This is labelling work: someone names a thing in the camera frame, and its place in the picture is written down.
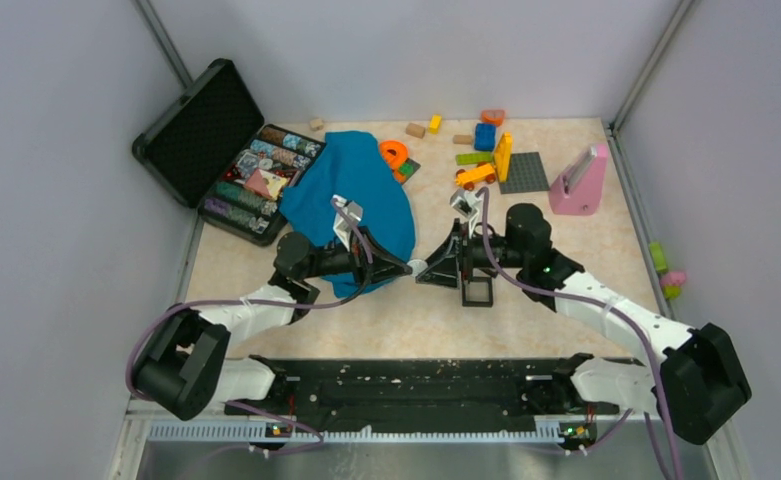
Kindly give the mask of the blue garment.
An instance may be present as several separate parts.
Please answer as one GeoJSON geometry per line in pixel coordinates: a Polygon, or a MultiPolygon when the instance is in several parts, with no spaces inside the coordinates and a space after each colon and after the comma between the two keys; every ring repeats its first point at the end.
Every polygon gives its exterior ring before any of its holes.
{"type": "Polygon", "coordinates": [[[325,134],[325,149],[299,183],[284,191],[279,212],[292,230],[279,243],[303,237],[312,247],[338,244],[331,202],[335,195],[362,208],[359,225],[379,247],[403,264],[411,260],[416,232],[410,201],[382,158],[377,139],[365,131],[325,134]]]}

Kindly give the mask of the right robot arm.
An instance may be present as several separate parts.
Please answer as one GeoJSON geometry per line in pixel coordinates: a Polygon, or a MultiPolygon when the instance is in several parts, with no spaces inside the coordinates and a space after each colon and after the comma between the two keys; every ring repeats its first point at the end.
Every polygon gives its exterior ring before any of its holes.
{"type": "Polygon", "coordinates": [[[565,376],[552,385],[560,409],[578,412],[603,402],[657,414],[676,436],[702,445],[751,399],[724,329],[688,326],[617,294],[554,248],[552,227],[537,206],[511,206],[501,235],[490,231],[483,206],[460,210],[472,222],[454,221],[417,283],[461,289],[475,281],[476,270],[508,278],[514,269],[511,282],[530,300],[596,330],[635,358],[621,364],[590,354],[571,357],[565,376]]]}

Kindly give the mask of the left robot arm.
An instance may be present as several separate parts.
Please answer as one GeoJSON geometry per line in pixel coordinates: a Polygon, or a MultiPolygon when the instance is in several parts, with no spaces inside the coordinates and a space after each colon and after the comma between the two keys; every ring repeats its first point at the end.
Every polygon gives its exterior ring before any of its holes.
{"type": "Polygon", "coordinates": [[[322,309],[310,278],[353,275],[354,292],[328,305],[337,308],[377,283],[412,272],[365,227],[324,247],[301,233],[288,233],[276,246],[272,277],[255,292],[236,300],[176,304],[156,320],[130,355],[126,386],[135,398],[154,402],[180,420],[231,400],[249,400],[261,412],[274,413],[285,404],[286,386],[263,360],[232,360],[235,348],[322,309]]]}

